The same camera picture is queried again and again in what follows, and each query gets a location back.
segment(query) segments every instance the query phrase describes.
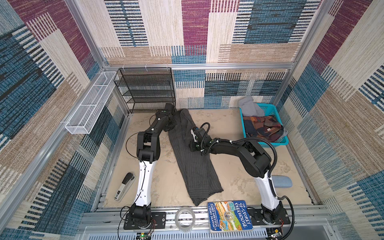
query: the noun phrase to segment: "white wire basket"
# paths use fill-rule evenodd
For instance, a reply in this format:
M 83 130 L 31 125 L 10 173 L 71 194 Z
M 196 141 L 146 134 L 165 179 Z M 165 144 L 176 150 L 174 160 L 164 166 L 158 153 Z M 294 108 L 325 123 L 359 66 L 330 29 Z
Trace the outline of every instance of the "white wire basket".
M 118 80 L 116 72 L 103 72 L 77 107 L 65 128 L 71 134 L 89 134 Z

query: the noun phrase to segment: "black mesh shelf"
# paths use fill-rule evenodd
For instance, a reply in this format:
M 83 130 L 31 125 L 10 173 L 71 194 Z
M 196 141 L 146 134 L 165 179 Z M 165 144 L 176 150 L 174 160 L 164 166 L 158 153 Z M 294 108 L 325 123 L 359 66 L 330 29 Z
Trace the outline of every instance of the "black mesh shelf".
M 120 68 L 115 81 L 131 113 L 152 113 L 176 104 L 170 68 Z

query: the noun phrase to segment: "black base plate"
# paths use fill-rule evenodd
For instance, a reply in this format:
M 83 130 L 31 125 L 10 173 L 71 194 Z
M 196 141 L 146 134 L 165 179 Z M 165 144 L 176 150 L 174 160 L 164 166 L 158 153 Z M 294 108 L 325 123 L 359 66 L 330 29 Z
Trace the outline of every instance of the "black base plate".
M 261 213 L 261 210 L 262 210 L 261 208 L 247 209 L 249 215 L 251 216 L 251 221 L 253 226 L 268 225 L 263 221 L 263 215 Z M 287 215 L 287 211 L 284 209 L 284 211 L 281 211 L 279 218 L 281 218 L 284 221 L 284 224 L 290 224 L 291 220 L 289 219 L 289 217 L 286 217 L 285 215 Z
M 156 221 L 155 229 L 162 229 L 166 227 L 166 212 L 152 212 L 151 218 Z M 153 226 L 153 221 L 149 224 L 145 229 L 151 229 Z M 131 219 L 125 220 L 124 222 L 124 230 L 143 230 L 140 229 Z

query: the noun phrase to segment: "robotic arm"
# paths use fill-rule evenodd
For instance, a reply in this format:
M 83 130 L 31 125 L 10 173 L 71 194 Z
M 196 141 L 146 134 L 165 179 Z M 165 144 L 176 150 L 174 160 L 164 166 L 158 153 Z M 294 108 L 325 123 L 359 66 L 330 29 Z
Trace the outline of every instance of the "robotic arm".
M 146 228 L 151 224 L 151 182 L 154 166 L 160 156 L 159 135 L 162 130 L 169 131 L 175 126 L 172 120 L 173 113 L 174 106 L 167 103 L 165 109 L 156 112 L 156 119 L 151 126 L 146 131 L 140 132 L 137 137 L 137 157 L 140 161 L 139 185 L 136 200 L 129 210 L 127 221 L 140 228 Z M 262 221 L 257 223 L 255 221 L 254 225 L 280 224 L 280 218 L 284 219 L 285 223 L 290 223 L 281 202 L 282 198 L 276 196 L 270 175 L 276 159 L 271 165 L 271 157 L 256 139 L 238 141 L 212 139 L 202 127 L 192 129 L 191 133 L 194 136 L 194 141 L 190 144 L 191 151 L 237 156 L 247 173 L 255 178 L 262 197 L 262 211 L 259 212 Z

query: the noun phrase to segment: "mesh rack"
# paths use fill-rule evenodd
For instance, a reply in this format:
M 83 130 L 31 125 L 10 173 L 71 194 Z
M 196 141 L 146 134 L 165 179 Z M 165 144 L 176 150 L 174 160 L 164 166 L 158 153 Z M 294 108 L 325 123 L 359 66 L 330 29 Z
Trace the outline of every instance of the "mesh rack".
M 99 118 L 119 77 L 116 72 L 103 72 L 70 117 L 65 128 L 71 134 L 89 134 Z
M 120 68 L 114 81 L 131 113 L 151 113 L 175 105 L 171 68 Z

